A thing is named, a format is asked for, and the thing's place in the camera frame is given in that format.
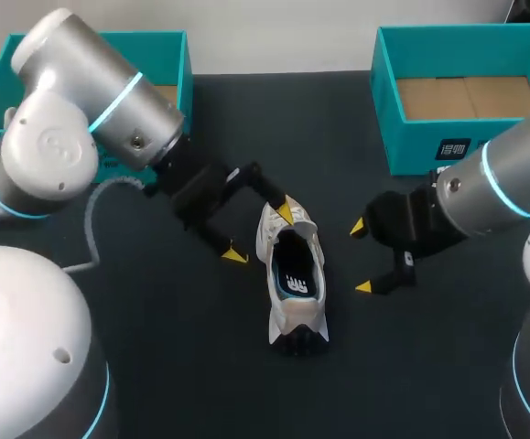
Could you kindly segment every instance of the metal cylinder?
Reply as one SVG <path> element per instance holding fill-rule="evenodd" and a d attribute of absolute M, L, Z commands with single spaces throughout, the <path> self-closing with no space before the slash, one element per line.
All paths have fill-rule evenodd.
<path fill-rule="evenodd" d="M 77 285 L 0 247 L 0 439 L 117 439 L 108 364 Z"/>
<path fill-rule="evenodd" d="M 81 108 L 96 141 L 131 169 L 152 165 L 181 136 L 175 105 L 67 9 L 35 25 L 12 66 L 27 93 L 51 90 Z"/>
<path fill-rule="evenodd" d="M 530 118 L 446 169 L 438 179 L 438 199 L 468 236 L 530 218 Z"/>

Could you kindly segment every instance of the white cable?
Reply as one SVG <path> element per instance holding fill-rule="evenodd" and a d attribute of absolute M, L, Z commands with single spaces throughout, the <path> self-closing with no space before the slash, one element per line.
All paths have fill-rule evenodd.
<path fill-rule="evenodd" d="M 110 186 L 115 184 L 126 184 L 136 187 L 137 189 L 143 190 L 145 185 L 138 178 L 134 177 L 116 177 L 110 178 L 102 183 L 92 192 L 90 198 L 88 199 L 88 204 L 85 208 L 85 216 L 83 220 L 83 228 L 85 232 L 85 239 L 88 243 L 88 250 L 92 260 L 86 263 L 79 263 L 77 265 L 72 265 L 70 267 L 63 268 L 65 273 L 76 273 L 82 272 L 84 270 L 89 270 L 98 266 L 100 263 L 100 253 L 98 253 L 98 247 L 96 246 L 95 239 L 93 238 L 93 228 L 92 228 L 92 214 L 93 207 L 96 204 L 96 201 L 100 195 Z"/>

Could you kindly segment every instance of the teal box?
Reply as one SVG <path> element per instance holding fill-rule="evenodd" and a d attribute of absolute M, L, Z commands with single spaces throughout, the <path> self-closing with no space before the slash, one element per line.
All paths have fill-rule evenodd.
<path fill-rule="evenodd" d="M 118 50 L 133 66 L 155 85 L 177 86 L 177 107 L 185 115 L 184 131 L 191 128 L 193 75 L 189 60 L 187 34 L 184 31 L 102 32 L 100 35 Z M 3 133 L 5 110 L 17 107 L 24 95 L 24 86 L 10 67 L 10 59 L 24 34 L 12 34 L 0 53 L 0 136 Z M 96 182 L 119 176 L 135 176 L 145 182 L 155 179 L 147 169 L 132 172 L 98 147 L 100 167 Z"/>
<path fill-rule="evenodd" d="M 406 119 L 396 80 L 472 76 L 526 76 L 530 85 L 530 24 L 378 29 L 371 89 L 392 175 L 422 175 L 453 165 L 458 160 L 436 159 L 444 145 L 465 144 L 470 154 L 523 120 Z"/>

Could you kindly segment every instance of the white sneaker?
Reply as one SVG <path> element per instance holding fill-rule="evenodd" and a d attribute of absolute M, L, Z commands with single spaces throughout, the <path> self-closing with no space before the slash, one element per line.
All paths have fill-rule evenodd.
<path fill-rule="evenodd" d="M 324 256 L 318 226 L 294 199 L 287 197 L 293 224 L 268 204 L 256 233 L 256 256 L 266 264 L 271 297 L 268 339 L 293 354 L 307 354 L 330 340 L 326 323 Z"/>

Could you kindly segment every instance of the cardboard bottom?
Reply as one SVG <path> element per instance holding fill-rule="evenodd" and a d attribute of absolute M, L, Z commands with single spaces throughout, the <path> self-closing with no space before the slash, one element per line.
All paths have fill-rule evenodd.
<path fill-rule="evenodd" d="M 155 88 L 163 97 L 177 105 L 177 85 L 156 85 Z"/>
<path fill-rule="evenodd" d="M 396 84 L 411 121 L 530 116 L 525 76 L 413 78 Z"/>

